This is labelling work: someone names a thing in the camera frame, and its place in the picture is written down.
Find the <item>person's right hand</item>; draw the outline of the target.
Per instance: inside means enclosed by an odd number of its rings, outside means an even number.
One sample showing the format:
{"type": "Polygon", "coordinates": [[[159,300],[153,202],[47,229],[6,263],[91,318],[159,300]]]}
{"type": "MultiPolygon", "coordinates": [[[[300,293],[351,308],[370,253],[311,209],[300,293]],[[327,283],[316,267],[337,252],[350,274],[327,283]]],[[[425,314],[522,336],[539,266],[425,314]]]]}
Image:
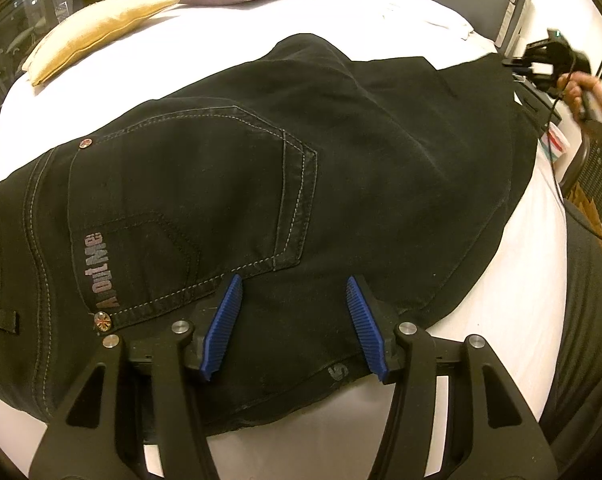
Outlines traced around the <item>person's right hand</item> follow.
{"type": "Polygon", "coordinates": [[[602,82],[597,76],[583,72],[563,74],[557,81],[558,89],[563,91],[563,99],[568,106],[574,121],[582,127],[581,110],[586,108],[583,96],[590,92],[590,102],[595,102],[602,112],[602,82]]]}

